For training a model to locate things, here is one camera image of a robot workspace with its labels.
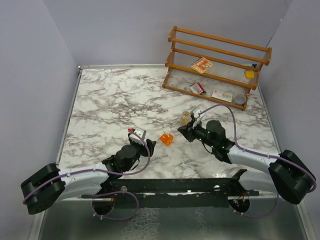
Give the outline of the clear pill bottle gold lid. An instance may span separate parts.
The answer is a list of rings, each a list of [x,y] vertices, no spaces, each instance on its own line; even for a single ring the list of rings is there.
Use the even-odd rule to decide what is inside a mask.
[[[181,114],[181,116],[180,116],[180,126],[181,126],[181,127],[187,125],[188,122],[190,122],[190,121],[191,121],[191,114],[190,114],[189,117],[184,117],[184,116]]]

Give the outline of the orange pill organizer box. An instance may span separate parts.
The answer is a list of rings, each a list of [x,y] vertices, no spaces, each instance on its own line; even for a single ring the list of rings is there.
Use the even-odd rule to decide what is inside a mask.
[[[166,146],[170,146],[173,142],[174,137],[170,133],[163,133],[159,139]]]

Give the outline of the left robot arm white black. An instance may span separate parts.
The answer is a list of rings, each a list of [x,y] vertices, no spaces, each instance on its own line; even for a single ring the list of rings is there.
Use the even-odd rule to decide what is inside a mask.
[[[140,157],[151,158],[157,142],[139,135],[135,130],[128,133],[129,144],[116,154],[91,166],[80,168],[58,168],[55,163],[42,167],[20,185],[22,203],[30,215],[41,213],[56,201],[97,195],[106,197],[111,190],[110,182],[122,176],[141,173],[135,170]]]

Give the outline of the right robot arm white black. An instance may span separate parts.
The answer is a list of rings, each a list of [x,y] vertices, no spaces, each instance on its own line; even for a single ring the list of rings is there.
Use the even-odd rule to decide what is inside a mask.
[[[278,154],[245,149],[226,137],[218,120],[210,120],[206,127],[190,121],[177,129],[189,142],[200,141],[211,147],[211,154],[221,162],[255,169],[246,171],[230,182],[229,189],[240,196],[247,190],[278,193],[291,204],[299,204],[313,186],[314,175],[291,150]]]

